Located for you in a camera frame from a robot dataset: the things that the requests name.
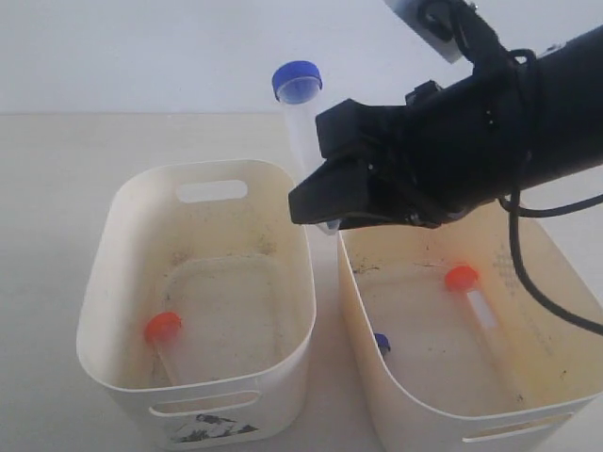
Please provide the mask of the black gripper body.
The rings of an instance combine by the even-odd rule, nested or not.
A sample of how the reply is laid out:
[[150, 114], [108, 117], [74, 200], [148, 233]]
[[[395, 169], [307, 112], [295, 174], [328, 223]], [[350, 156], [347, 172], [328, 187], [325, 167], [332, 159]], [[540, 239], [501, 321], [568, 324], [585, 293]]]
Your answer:
[[375, 164], [377, 224], [433, 228], [528, 187], [531, 113], [530, 73], [513, 65], [447, 89], [428, 83], [405, 105], [345, 100], [318, 115], [318, 142], [325, 161]]

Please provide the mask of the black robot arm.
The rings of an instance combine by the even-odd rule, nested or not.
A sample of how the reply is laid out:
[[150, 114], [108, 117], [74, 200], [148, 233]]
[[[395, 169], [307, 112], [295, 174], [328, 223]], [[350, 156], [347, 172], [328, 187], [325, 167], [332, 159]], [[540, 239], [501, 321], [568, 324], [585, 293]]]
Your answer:
[[317, 116], [323, 164], [288, 196], [291, 220], [436, 228], [602, 162], [602, 32], [536, 56], [486, 24], [456, 34], [473, 73], [403, 105], [346, 100]]

